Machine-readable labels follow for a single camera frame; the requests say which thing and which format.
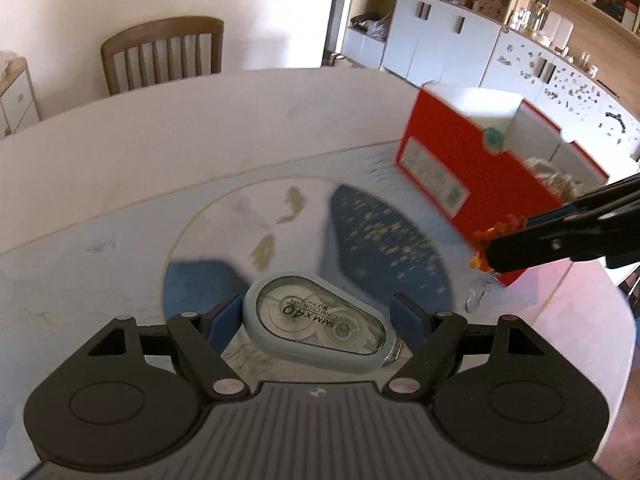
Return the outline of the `grey correction tape dispenser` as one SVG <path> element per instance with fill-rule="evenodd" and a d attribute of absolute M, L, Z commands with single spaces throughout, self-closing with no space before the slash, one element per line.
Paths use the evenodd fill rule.
<path fill-rule="evenodd" d="M 302 272 L 278 272 L 250 286 L 243 325 L 270 356 L 338 372 L 373 373 L 395 363 L 402 349 L 383 312 Z"/>

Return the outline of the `orange carrot charm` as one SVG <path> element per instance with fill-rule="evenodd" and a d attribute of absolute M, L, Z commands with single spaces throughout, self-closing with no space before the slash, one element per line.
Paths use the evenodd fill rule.
<path fill-rule="evenodd" d="M 472 234 L 472 246 L 475 250 L 474 257 L 469 262 L 469 267 L 484 273 L 495 274 L 496 271 L 489 265 L 487 249 L 493 240 L 500 237 L 523 231 L 526 228 L 527 219 L 524 216 L 508 214 L 506 218 L 496 222 L 486 231 L 476 231 Z"/>

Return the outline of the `teal embroidered sachet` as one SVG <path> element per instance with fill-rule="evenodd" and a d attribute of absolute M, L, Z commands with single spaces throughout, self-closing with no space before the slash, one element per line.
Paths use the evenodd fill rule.
<path fill-rule="evenodd" d="M 483 130 L 484 148 L 493 155 L 504 151 L 504 133 L 496 127 L 488 127 Z"/>

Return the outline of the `red white cardboard box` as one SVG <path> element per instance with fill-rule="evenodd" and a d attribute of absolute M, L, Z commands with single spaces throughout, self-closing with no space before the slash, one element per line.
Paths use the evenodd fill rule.
<path fill-rule="evenodd" d="M 504 151 L 490 154 L 483 130 L 504 133 Z M 591 192 L 606 171 L 518 94 L 426 84 L 416 98 L 396 156 L 399 169 L 472 245 L 508 214 L 533 218 L 563 203 L 524 166 L 529 157 L 553 162 Z"/>

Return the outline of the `wooden slat-back chair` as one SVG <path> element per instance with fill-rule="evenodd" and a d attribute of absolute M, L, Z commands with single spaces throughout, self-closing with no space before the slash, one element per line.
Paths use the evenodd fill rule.
<path fill-rule="evenodd" d="M 100 55 L 110 96 L 222 69 L 224 21 L 187 15 L 134 25 L 104 41 Z"/>

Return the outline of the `white drawer sideboard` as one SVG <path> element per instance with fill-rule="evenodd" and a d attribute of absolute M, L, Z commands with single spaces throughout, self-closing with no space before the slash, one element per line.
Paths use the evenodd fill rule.
<path fill-rule="evenodd" d="M 26 58 L 19 56 L 6 63 L 0 98 L 2 140 L 40 122 Z"/>

